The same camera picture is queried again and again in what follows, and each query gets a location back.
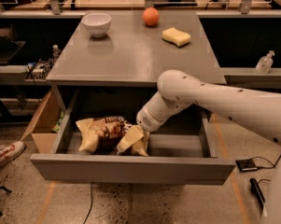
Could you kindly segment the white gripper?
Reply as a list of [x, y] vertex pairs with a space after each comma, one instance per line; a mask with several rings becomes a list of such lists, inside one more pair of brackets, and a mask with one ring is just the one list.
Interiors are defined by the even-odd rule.
[[128, 149], [130, 149], [132, 152], [145, 152], [146, 135], [143, 129], [147, 132], [153, 133], [162, 126], [162, 123], [160, 121], [154, 119], [150, 115], [148, 109], [145, 106], [143, 106], [137, 113], [136, 123], [138, 125], [133, 125], [119, 141], [117, 145], [118, 152], [125, 152]]

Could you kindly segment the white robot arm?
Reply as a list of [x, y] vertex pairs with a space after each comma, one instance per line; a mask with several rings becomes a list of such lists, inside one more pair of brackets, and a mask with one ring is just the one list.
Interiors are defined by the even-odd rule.
[[[209, 84], [178, 70], [163, 72], [157, 89], [119, 141], [119, 153], [146, 145], [150, 133], [190, 105], [203, 107], [281, 146], [280, 93]], [[268, 188], [260, 224], [281, 224], [281, 160]]]

